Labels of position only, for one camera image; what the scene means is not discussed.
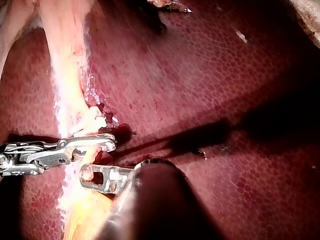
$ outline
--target metal jaw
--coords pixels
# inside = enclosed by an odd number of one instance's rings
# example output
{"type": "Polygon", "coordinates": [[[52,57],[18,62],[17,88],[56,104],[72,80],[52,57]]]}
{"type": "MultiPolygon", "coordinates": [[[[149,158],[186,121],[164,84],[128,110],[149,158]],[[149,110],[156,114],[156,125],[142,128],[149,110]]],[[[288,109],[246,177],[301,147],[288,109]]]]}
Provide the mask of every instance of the metal jaw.
{"type": "Polygon", "coordinates": [[[43,174],[51,167],[82,160],[90,147],[100,146],[103,152],[112,152],[116,143],[115,136],[109,133],[71,137],[52,144],[43,141],[9,143],[0,153],[0,174],[43,174]]]}
{"type": "Polygon", "coordinates": [[[85,164],[80,170],[80,183],[84,188],[93,189],[103,194],[118,194],[132,170],[133,168],[120,166],[85,164]],[[83,175],[87,172],[101,173],[101,183],[85,180],[83,175]]]}
{"type": "Polygon", "coordinates": [[[96,190],[103,194],[119,194],[124,188],[125,184],[132,181],[132,178],[136,171],[142,166],[148,164],[167,164],[172,167],[175,165],[163,158],[155,157],[139,162],[135,167],[120,167],[113,165],[95,165],[85,164],[80,170],[80,183],[82,187],[87,189],[96,190]],[[83,178],[85,173],[100,173],[102,180],[100,183],[94,180],[86,180],[83,178]]]}

